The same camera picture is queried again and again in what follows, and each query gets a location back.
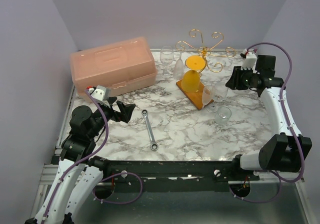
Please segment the ribbed clear champagne flute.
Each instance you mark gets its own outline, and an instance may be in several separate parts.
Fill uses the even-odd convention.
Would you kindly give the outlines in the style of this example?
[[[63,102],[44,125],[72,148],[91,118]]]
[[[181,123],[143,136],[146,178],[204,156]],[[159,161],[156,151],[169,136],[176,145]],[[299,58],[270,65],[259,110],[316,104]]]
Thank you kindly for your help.
[[[173,71],[173,77],[175,80],[179,81],[182,80],[184,76],[184,64],[182,60],[182,52],[179,52],[179,59],[176,61]]]

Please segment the yellow plastic wine glass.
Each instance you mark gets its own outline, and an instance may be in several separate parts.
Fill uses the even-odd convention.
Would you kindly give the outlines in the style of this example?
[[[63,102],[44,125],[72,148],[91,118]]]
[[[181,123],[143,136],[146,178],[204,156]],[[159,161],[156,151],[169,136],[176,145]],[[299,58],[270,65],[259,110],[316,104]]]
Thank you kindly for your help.
[[[203,57],[193,55],[186,59],[185,65],[188,71],[184,74],[181,81],[182,90],[187,93],[195,93],[199,89],[200,74],[206,67],[206,62]]]

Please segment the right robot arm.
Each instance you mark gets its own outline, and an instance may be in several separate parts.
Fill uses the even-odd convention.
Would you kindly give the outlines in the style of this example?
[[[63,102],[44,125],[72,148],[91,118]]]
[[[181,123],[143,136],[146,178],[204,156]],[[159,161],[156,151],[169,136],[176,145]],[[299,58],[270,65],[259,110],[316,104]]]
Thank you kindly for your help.
[[[257,153],[242,155],[239,163],[230,167],[230,175],[241,180],[247,176],[248,170],[296,173],[301,168],[301,160],[307,157],[312,141],[301,134],[294,122],[286,91],[281,89],[284,80],[275,77],[276,57],[253,52],[242,57],[243,64],[234,67],[226,87],[257,91],[268,114],[272,137]]]

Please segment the clear wine glass right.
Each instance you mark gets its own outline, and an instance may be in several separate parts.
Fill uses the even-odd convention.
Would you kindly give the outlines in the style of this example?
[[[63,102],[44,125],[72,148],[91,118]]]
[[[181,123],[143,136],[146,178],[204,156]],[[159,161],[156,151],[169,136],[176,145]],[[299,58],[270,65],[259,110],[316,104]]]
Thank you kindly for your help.
[[[207,111],[209,112],[217,112],[219,104],[225,100],[228,93],[228,88],[225,83],[222,81],[217,82],[213,86],[213,94],[211,96],[213,103],[207,106]]]

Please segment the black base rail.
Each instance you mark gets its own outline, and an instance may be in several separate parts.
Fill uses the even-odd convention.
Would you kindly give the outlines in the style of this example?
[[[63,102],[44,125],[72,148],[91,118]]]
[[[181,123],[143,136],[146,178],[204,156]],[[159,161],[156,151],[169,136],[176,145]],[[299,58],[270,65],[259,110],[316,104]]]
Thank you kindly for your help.
[[[89,165],[97,167],[103,177],[98,191],[137,193],[139,191],[227,192],[229,183],[258,181],[253,171],[240,168],[238,158],[232,161],[111,161],[94,157]]]

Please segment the short clear goblet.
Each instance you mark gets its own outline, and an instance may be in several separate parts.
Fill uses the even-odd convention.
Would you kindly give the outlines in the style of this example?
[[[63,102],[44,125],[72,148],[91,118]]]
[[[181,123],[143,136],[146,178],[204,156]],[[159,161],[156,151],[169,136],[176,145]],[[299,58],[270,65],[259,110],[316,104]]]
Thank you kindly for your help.
[[[220,107],[215,114],[215,123],[218,125],[226,124],[232,115],[232,111],[225,106]]]

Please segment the pink plastic storage box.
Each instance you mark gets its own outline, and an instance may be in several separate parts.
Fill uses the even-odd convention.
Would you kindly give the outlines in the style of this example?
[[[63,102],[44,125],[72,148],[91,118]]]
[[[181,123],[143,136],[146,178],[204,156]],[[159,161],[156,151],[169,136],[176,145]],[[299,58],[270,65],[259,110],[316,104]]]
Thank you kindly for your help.
[[[89,86],[111,89],[110,96],[136,91],[156,82],[157,68],[147,40],[137,37],[72,53],[70,70],[78,96]]]

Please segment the clear wine glass back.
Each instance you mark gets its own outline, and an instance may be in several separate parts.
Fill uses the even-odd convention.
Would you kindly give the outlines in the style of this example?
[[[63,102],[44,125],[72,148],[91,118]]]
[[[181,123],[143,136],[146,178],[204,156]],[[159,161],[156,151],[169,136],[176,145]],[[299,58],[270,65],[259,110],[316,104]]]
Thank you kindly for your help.
[[[168,67],[172,64],[174,59],[174,52],[171,46],[163,46],[160,51],[160,62],[164,66],[162,76],[163,78],[170,77],[170,73],[168,72]]]

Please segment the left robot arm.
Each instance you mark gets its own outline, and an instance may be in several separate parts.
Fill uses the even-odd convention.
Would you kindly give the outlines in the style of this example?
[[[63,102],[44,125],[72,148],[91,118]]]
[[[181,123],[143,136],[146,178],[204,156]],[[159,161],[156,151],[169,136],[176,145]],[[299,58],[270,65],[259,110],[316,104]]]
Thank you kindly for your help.
[[[72,224],[92,189],[110,178],[108,160],[97,156],[95,137],[109,131],[108,121],[128,123],[135,104],[123,104],[115,97],[108,105],[85,105],[73,110],[71,131],[62,143],[58,169],[51,189],[35,217],[27,224]]]

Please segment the silver ratchet wrench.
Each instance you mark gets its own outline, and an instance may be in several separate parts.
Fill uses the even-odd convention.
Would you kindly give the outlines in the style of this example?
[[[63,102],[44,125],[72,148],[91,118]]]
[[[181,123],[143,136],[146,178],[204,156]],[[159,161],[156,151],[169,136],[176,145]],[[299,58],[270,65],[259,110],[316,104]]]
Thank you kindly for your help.
[[[152,127],[151,127],[151,124],[150,124],[150,121],[149,121],[149,117],[148,117],[148,111],[146,109],[144,109],[144,110],[142,110],[141,113],[142,113],[143,118],[145,120],[147,132],[148,132],[148,136],[149,136],[149,140],[150,140],[150,148],[151,148],[152,151],[157,151],[159,146],[156,143],[155,138],[154,138]]]

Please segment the clear wine glass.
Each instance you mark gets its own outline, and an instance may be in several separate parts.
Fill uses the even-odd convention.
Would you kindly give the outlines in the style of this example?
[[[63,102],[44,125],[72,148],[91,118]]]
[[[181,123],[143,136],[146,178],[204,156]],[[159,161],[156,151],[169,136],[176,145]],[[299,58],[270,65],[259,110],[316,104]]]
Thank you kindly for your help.
[[[160,51],[160,62],[164,66],[162,76],[163,78],[170,77],[170,73],[168,72],[168,67],[172,64],[174,59],[174,52],[171,46],[163,46]]]
[[[207,106],[207,111],[209,112],[217,112],[219,104],[225,100],[228,93],[228,88],[225,83],[222,81],[217,82],[213,86],[213,94],[211,96],[213,103]]]

